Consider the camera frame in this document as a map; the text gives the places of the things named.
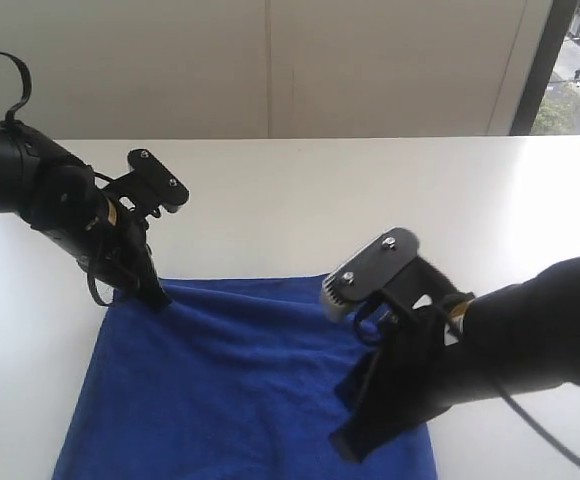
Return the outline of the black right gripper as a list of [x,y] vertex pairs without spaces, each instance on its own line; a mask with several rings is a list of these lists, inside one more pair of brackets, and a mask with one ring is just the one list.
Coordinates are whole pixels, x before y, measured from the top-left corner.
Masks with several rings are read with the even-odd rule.
[[427,398],[433,363],[445,330],[458,329],[470,301],[424,305],[415,321],[398,319],[385,305],[353,317],[353,332],[369,350],[335,387],[345,408],[357,408],[329,441],[343,460],[365,460],[406,430],[445,412]]

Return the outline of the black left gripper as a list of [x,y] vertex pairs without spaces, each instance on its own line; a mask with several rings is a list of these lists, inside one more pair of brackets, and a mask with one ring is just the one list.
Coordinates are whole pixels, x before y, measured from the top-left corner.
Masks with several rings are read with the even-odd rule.
[[152,257],[130,212],[104,194],[57,194],[34,205],[34,229],[69,253],[85,272],[89,291],[99,282],[134,295],[153,311],[168,307]]

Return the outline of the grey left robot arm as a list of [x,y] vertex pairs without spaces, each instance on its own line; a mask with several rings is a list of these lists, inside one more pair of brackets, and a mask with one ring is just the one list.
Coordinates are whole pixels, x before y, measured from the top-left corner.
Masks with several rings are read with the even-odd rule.
[[159,311],[171,302],[147,244],[147,218],[176,212],[187,188],[148,150],[127,155],[127,174],[100,187],[91,166],[40,132],[0,123],[0,213],[14,213],[71,255],[96,284]]

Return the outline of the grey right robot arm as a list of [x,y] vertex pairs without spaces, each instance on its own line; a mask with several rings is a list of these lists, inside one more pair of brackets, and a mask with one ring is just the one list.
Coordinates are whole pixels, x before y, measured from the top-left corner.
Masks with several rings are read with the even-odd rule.
[[392,301],[379,332],[336,389],[350,415],[329,439],[355,463],[453,406],[580,387],[580,258],[478,298]]

